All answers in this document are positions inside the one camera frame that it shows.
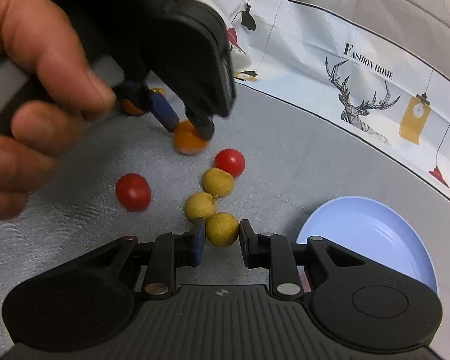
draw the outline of antler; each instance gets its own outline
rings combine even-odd
[[[368,112],[369,109],[383,110],[383,109],[390,108],[392,105],[394,105],[398,101],[400,96],[398,96],[391,103],[388,102],[390,100],[390,92],[388,91],[387,80],[384,80],[384,81],[385,81],[385,89],[387,90],[387,94],[385,95],[385,97],[382,100],[380,100],[378,102],[378,104],[375,104],[375,102],[377,101],[377,91],[375,91],[375,94],[373,95],[373,99],[371,102],[363,101],[358,107],[355,107],[355,110],[357,111],[358,115],[367,116],[370,113],[370,112]]]
[[[347,78],[340,84],[340,77],[336,77],[337,70],[339,66],[343,65],[345,62],[348,62],[348,59],[346,61],[342,61],[339,64],[336,64],[333,69],[331,70],[328,67],[328,60],[325,57],[325,68],[327,69],[328,79],[330,82],[340,91],[340,94],[338,95],[338,99],[343,105],[349,105],[350,104],[350,91],[347,88],[347,82],[350,76],[347,76]]]

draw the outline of deer illustration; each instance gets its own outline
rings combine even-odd
[[[348,60],[336,64],[330,73],[330,69],[328,67],[328,60],[327,58],[325,58],[325,67],[327,68],[328,78],[330,82],[340,91],[338,99],[345,106],[345,109],[342,112],[342,120],[344,122],[350,123],[352,126],[360,128],[360,130],[370,135],[376,136],[381,142],[389,145],[390,144],[389,140],[383,135],[373,130],[373,128],[371,128],[368,124],[362,122],[360,120],[360,116],[367,116],[370,113],[368,111],[370,109],[377,109],[377,110],[388,109],[398,101],[400,96],[398,96],[394,101],[389,103],[390,92],[388,91],[387,80],[384,80],[387,94],[385,95],[383,100],[380,100],[378,102],[378,104],[376,104],[377,91],[375,91],[375,94],[373,95],[373,99],[371,102],[363,101],[359,106],[352,105],[350,101],[350,91],[347,88],[347,82],[350,76],[347,76],[347,78],[343,80],[342,84],[340,84],[340,77],[336,77],[339,66],[343,65],[345,62],[348,62]]]

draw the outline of plate rim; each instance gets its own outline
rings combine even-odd
[[[391,207],[387,206],[386,204],[383,204],[382,202],[379,202],[378,200],[375,200],[375,199],[372,199],[372,198],[367,198],[365,196],[350,195],[350,196],[340,196],[338,198],[334,198],[334,199],[329,200],[328,202],[325,202],[324,204],[320,205],[320,207],[318,207],[314,212],[312,212],[312,214],[307,218],[307,220],[303,224],[302,228],[300,229],[300,232],[298,232],[298,235],[296,236],[296,242],[297,243],[302,243],[302,242],[299,242],[300,234],[303,232],[303,230],[305,229],[305,227],[307,226],[309,221],[312,220],[312,218],[315,216],[315,214],[317,214],[319,211],[321,211],[325,206],[327,206],[329,204],[332,204],[332,203],[335,203],[335,202],[337,202],[339,200],[345,200],[345,199],[368,200],[369,202],[372,202],[372,203],[378,204],[378,205],[380,205],[382,207],[385,207],[387,210],[391,211],[393,214],[397,215],[403,222],[405,222],[405,224],[408,226],[408,228],[413,232],[415,237],[420,242],[423,250],[425,251],[425,253],[426,253],[427,257],[428,257],[428,261],[430,262],[430,265],[431,265],[431,268],[432,268],[434,284],[435,284],[435,288],[431,288],[431,290],[434,291],[438,295],[439,291],[438,291],[437,272],[435,271],[435,266],[433,265],[432,258],[430,256],[430,253],[428,253],[428,249],[426,248],[425,244],[423,243],[422,238],[420,238],[420,235],[418,235],[418,233],[415,231],[415,229],[397,211],[395,211]]]

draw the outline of ribbed black surface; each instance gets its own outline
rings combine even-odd
[[[398,355],[359,352],[318,330],[296,302],[264,286],[182,286],[171,299],[147,302],[117,337],[73,353],[16,345],[5,360],[432,360],[421,348]]]

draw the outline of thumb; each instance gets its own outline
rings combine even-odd
[[[90,69],[67,16],[50,0],[0,0],[0,50],[36,73],[58,103],[97,114],[115,101]]]

